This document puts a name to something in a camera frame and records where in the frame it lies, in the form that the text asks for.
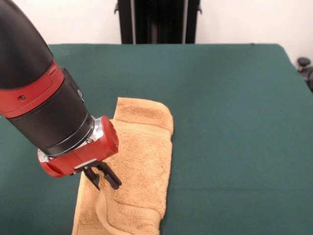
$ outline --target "green tablecloth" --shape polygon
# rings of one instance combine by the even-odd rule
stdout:
[[[51,49],[95,117],[112,117],[118,96],[170,108],[162,234],[312,234],[313,99],[280,46]],[[70,234],[79,176],[51,178],[4,118],[0,130],[0,234]]]

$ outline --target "towel fold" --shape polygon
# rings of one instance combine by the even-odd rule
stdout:
[[[119,98],[112,122],[119,153],[106,163],[123,185],[113,190],[102,179],[97,191],[82,174],[73,235],[157,235],[166,209],[173,118],[161,103]]]

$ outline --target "folded towel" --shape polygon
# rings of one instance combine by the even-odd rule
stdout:
[[[73,235],[159,234],[170,175],[173,118],[161,103],[119,98],[112,120],[119,153],[106,160],[123,185],[100,191],[82,174]]]

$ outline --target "white wall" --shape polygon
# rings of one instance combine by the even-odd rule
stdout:
[[[279,43],[313,60],[313,0],[201,0],[197,43]]]
[[[121,43],[117,0],[14,0],[45,40]],[[313,59],[313,0],[201,0],[197,43],[279,43]]]
[[[121,43],[117,0],[13,0],[48,44]]]

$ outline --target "black knob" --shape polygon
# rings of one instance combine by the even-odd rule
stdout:
[[[298,58],[298,64],[301,66],[301,67],[306,67],[308,66],[309,64],[311,63],[311,60],[307,57],[300,57]]]

